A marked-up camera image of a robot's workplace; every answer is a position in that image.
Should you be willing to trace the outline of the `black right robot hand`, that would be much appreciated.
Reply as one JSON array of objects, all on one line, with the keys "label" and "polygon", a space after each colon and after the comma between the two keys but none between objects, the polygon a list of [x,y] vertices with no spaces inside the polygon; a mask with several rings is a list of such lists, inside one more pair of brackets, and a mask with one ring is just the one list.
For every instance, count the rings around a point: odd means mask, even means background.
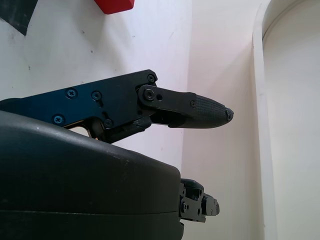
[{"label": "black right robot hand", "polygon": [[152,124],[212,129],[233,111],[143,70],[0,102],[3,240],[180,240],[220,206],[169,164],[115,145]]}]

